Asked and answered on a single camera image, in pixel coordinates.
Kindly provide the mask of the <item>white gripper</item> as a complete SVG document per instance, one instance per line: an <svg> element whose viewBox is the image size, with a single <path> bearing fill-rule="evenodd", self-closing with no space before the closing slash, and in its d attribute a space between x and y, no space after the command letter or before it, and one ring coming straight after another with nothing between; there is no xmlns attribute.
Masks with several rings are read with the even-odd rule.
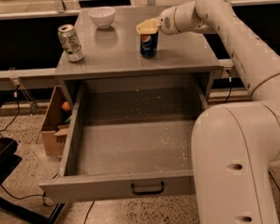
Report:
<svg viewBox="0 0 280 224"><path fill-rule="evenodd" d="M143 23L138 24L135 30L140 35L156 34L159 29L166 35L175 35L178 30L175 28L175 8L166 8L160 13L159 20L157 18L151 18Z"/></svg>

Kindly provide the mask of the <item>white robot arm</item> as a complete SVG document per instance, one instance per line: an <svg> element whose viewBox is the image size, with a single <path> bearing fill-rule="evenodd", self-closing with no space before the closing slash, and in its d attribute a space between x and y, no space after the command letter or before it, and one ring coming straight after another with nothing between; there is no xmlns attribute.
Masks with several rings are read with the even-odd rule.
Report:
<svg viewBox="0 0 280 224"><path fill-rule="evenodd" d="M280 159L280 56L229 0L194 0L136 26L141 35L215 32L249 102L206 109L192 131L200 224L279 224L268 165Z"/></svg>

